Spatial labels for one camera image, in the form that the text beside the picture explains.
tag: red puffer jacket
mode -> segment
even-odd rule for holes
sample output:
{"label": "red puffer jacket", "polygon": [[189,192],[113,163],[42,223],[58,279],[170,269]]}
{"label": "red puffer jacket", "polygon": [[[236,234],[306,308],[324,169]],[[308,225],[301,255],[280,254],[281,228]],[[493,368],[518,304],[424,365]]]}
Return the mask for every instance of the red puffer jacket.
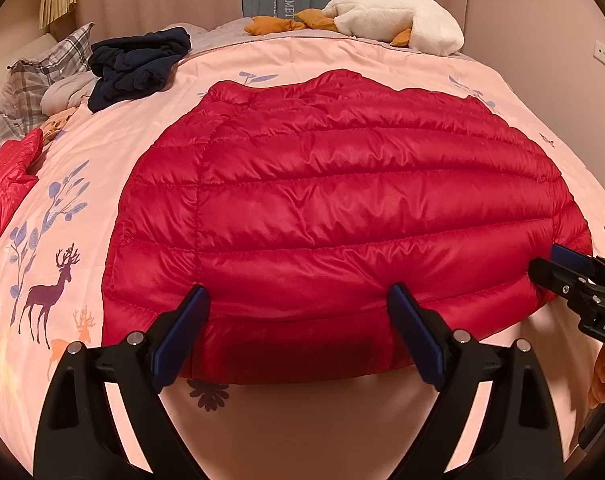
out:
{"label": "red puffer jacket", "polygon": [[42,152],[42,130],[26,134],[22,140],[8,140],[0,148],[0,236],[18,206],[38,177],[26,174],[26,169]]}
{"label": "red puffer jacket", "polygon": [[484,338],[547,300],[555,242],[591,252],[559,170],[476,98],[346,70],[212,87],[140,157],[103,276],[103,344],[194,283],[210,319],[183,372],[224,383],[348,378],[410,363],[385,297],[403,281]]}

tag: human hand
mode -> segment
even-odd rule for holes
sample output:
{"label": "human hand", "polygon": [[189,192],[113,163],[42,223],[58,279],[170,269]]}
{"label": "human hand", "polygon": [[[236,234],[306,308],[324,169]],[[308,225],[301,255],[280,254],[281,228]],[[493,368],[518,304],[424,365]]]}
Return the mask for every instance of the human hand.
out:
{"label": "human hand", "polygon": [[597,408],[599,404],[605,403],[605,345],[602,346],[595,360],[588,401],[591,410]]}

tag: clamp jaw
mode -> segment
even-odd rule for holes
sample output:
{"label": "clamp jaw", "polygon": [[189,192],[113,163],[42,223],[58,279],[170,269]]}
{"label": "clamp jaw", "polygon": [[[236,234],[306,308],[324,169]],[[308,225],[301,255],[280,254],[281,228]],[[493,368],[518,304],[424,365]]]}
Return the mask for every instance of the clamp jaw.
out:
{"label": "clamp jaw", "polygon": [[[567,300],[580,316],[580,332],[605,344],[605,258],[584,256],[554,245],[551,258],[536,258],[529,278]],[[589,451],[605,430],[605,404],[591,410],[578,436],[580,448]]]}
{"label": "clamp jaw", "polygon": [[[171,384],[206,322],[210,301],[195,286],[147,333],[114,346],[71,343],[49,387],[36,437],[36,480],[207,480],[158,393]],[[563,455],[547,383],[531,345],[479,343],[452,332],[398,283],[387,296],[391,322],[416,367],[440,395],[389,480],[560,480]],[[478,385],[492,381],[489,406],[469,462],[445,472],[471,413]],[[105,393],[117,383],[152,472],[128,462]]]}

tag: purple deer silhouette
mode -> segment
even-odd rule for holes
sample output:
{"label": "purple deer silhouette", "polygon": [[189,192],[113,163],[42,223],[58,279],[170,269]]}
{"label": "purple deer silhouette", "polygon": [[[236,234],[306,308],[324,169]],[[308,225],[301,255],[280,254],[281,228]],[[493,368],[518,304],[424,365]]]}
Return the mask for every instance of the purple deer silhouette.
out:
{"label": "purple deer silhouette", "polygon": [[[22,324],[22,317],[25,315],[25,310],[29,307],[29,328],[31,329],[31,339],[40,344],[40,318],[44,315],[42,321],[42,328],[44,329],[44,342],[47,343],[49,349],[49,340],[47,339],[47,319],[49,317],[49,311],[52,306],[60,300],[60,296],[64,290],[64,282],[71,282],[71,266],[77,264],[80,261],[80,255],[78,250],[74,252],[74,244],[68,248],[62,256],[62,262],[58,261],[58,256],[62,252],[62,249],[56,254],[56,265],[60,269],[60,277],[58,283],[55,285],[35,285],[29,289],[29,294],[26,297],[26,303],[23,307],[22,314],[20,315],[20,322],[18,323],[18,333],[20,334],[20,325]],[[34,329],[31,324],[31,311],[34,309],[34,305],[40,305],[40,314],[38,314],[38,321],[36,321],[36,338],[34,338]]]}

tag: pink duvet cover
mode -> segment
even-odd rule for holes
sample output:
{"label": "pink duvet cover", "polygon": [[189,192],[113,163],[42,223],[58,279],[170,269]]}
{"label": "pink duvet cover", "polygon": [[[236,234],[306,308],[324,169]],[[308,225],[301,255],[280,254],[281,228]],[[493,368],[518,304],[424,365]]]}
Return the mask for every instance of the pink duvet cover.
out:
{"label": "pink duvet cover", "polygon": [[[181,63],[165,91],[95,115],[82,106],[41,157],[35,168],[38,183],[0,237],[0,436],[28,470],[48,374],[67,342],[100,344],[106,251],[122,187],[138,157],[219,80],[264,87],[306,81],[335,68],[394,89],[477,96],[553,159],[589,222],[594,252],[605,256],[604,189],[505,81],[480,63],[309,37],[200,54]],[[47,292],[50,304],[36,306],[29,319],[30,290],[43,291],[38,287],[47,285],[55,291]],[[524,336],[533,343],[550,383],[566,454],[585,416],[599,348],[576,326],[575,316],[556,300],[489,338],[510,345]],[[109,393],[127,454],[145,466],[117,389]],[[468,457],[488,394],[489,385],[480,389],[451,466]],[[354,380],[279,386],[178,380],[162,394],[178,431],[213,480],[387,478],[434,399],[433,389],[413,367]]]}

